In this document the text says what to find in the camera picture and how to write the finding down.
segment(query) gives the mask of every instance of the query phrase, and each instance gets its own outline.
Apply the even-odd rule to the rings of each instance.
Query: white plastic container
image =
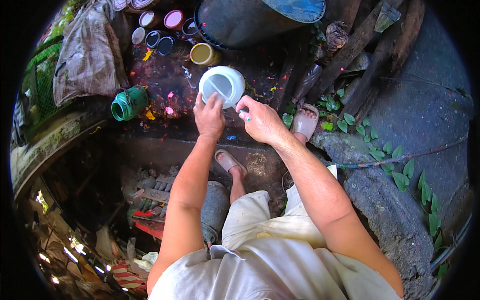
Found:
[[[207,99],[214,92],[218,92],[217,99],[222,97],[225,100],[223,109],[235,108],[243,92],[245,92],[245,79],[235,69],[217,66],[209,69],[202,75],[198,89],[202,93],[204,103],[207,103]]]

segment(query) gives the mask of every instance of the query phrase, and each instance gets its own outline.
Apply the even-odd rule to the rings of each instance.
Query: white shorts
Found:
[[[337,178],[336,166],[329,166]],[[267,237],[304,240],[312,248],[326,248],[325,240],[312,222],[300,199],[297,187],[287,190],[285,215],[270,219],[267,191],[256,191],[237,199],[228,211],[222,229],[222,246],[237,249],[246,240]]]

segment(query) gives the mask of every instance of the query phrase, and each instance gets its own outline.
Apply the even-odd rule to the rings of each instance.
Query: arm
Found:
[[[237,105],[249,113],[240,117],[250,121],[245,130],[255,140],[270,144],[280,155],[295,181],[305,210],[325,238],[331,252],[354,258],[380,273],[403,297],[397,269],[368,234],[347,194],[330,173],[285,127],[277,113],[247,96]]]
[[[205,200],[208,170],[215,145],[225,127],[223,101],[215,102],[215,99],[216,94],[204,104],[202,94],[199,93],[195,101],[193,112],[200,135],[170,191],[162,244],[158,259],[148,275],[149,295],[157,280],[171,264],[204,248],[200,211]]]

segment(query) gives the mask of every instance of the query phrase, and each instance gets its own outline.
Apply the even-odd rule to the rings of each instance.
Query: pink paint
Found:
[[[181,11],[173,11],[165,19],[165,26],[176,27],[180,24],[182,18],[183,18],[183,14],[181,13]]]

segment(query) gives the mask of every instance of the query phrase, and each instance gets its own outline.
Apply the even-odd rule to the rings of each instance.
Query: foot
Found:
[[[315,113],[313,111],[309,110],[309,109],[303,108],[298,113],[303,114],[303,115],[309,117],[310,119],[315,119]],[[300,143],[302,143],[305,146],[305,144],[307,143],[307,140],[308,140],[305,135],[303,135],[300,132],[294,132],[293,135],[297,138],[297,140],[300,141]]]
[[[217,156],[216,156],[215,158],[216,158],[217,161],[221,161],[224,156],[225,156],[225,153],[220,152],[220,153],[217,154]],[[242,169],[240,166],[238,166],[238,165],[231,167],[231,168],[228,170],[228,172],[229,172],[230,174],[232,174],[233,177],[238,176],[238,177],[239,177],[240,179],[242,179],[242,180],[243,180],[243,179],[245,178],[245,176],[247,175],[247,174],[245,174],[245,173],[243,172],[243,169]]]

